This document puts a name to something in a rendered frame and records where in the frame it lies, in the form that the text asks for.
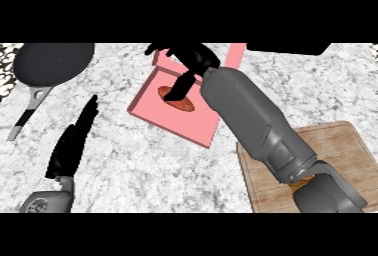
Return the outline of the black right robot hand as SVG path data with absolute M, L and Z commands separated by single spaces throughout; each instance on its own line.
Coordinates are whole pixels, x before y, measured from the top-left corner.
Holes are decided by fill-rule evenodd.
M 164 96 L 164 101 L 180 101 L 195 83 L 195 76 L 204 76 L 208 68 L 220 67 L 220 60 L 211 49 L 202 43 L 150 43 L 145 54 L 149 55 L 155 50 L 167 49 L 165 56 L 174 55 L 187 71 L 180 75 L 171 87 L 171 91 Z

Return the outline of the orange sweet potato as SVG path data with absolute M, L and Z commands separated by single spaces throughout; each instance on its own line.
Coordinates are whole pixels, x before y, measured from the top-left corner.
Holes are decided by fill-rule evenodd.
M 158 88 L 159 97 L 164 97 L 170 91 L 171 91 L 171 88 L 168 86 L 161 86 Z M 195 110 L 193 103 L 187 98 L 183 98 L 180 101 L 167 101 L 167 104 L 176 109 L 186 112 L 192 112 Z

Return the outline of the pink cutting board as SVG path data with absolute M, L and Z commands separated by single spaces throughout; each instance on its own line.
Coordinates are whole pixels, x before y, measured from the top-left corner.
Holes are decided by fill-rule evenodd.
M 208 107 L 199 93 L 202 78 L 196 76 L 195 84 L 187 93 L 187 98 L 195 106 L 192 112 L 176 109 L 158 95 L 158 88 L 161 86 L 171 87 L 177 77 L 187 71 L 184 65 L 174 62 L 165 53 L 165 50 L 153 53 L 152 66 L 155 69 L 128 105 L 127 112 L 208 148 L 218 125 L 218 114 Z

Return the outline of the brown cardboard box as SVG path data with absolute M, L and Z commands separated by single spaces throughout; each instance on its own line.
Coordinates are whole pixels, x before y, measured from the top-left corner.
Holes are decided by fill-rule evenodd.
M 354 126 L 337 121 L 295 129 L 313 148 L 317 158 L 328 162 L 350 183 L 368 205 L 365 212 L 378 211 L 378 163 L 368 150 Z M 236 152 L 255 213 L 298 213 L 294 191 L 308 183 L 306 177 L 294 184 L 280 184 L 264 164 L 254 160 L 241 143 Z

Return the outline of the dark grey frying pan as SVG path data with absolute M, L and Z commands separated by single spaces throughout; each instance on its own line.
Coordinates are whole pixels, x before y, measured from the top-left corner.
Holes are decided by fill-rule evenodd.
M 12 128 L 13 141 L 53 87 L 87 68 L 94 55 L 93 43 L 25 43 L 13 60 L 16 80 L 29 87 L 29 103 Z

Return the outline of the black and white patterned object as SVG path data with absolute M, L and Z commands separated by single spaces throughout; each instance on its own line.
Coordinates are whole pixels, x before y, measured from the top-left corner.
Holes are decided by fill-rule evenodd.
M 0 102 L 9 96 L 15 85 L 13 61 L 22 43 L 0 43 Z

